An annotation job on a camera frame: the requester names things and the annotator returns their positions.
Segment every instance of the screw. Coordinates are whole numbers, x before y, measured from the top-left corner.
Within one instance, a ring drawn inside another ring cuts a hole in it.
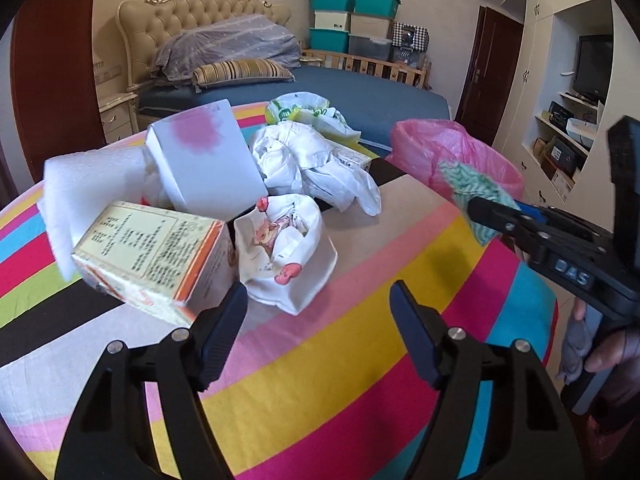
[[[188,337],[189,337],[188,328],[176,328],[173,332],[171,332],[171,339],[173,339],[177,343],[179,343],[180,341],[184,341]]]
[[[447,331],[447,335],[453,339],[453,341],[462,341],[466,337],[466,332],[459,326],[452,326]]]
[[[122,350],[123,346],[124,343],[122,341],[111,341],[107,345],[107,352],[109,352],[110,354],[117,354],[120,350]]]
[[[524,339],[516,339],[515,347],[518,352],[522,352],[523,354],[531,350],[529,341],[525,341]]]

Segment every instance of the television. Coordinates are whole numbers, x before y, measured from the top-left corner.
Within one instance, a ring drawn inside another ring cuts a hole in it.
[[[613,35],[581,36],[574,90],[588,100],[604,103],[609,91],[612,65]]]

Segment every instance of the tufted headboard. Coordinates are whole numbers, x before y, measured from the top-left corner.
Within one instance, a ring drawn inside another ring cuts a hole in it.
[[[170,37],[190,28],[242,14],[264,14],[279,25],[287,23],[291,10],[260,0],[145,0],[118,6],[116,22],[127,49],[127,90],[149,81],[156,51]]]

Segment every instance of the pink trash bag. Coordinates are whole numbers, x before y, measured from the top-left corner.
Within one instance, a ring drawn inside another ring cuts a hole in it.
[[[440,172],[441,160],[467,164],[490,176],[514,200],[522,199],[524,179],[516,167],[456,121],[400,121],[391,130],[391,147],[386,160],[450,202],[452,189]]]

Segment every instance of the checkered bag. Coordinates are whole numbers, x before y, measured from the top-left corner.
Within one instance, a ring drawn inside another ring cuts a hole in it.
[[[427,52],[429,33],[424,27],[395,22],[393,46],[411,48],[418,52]]]

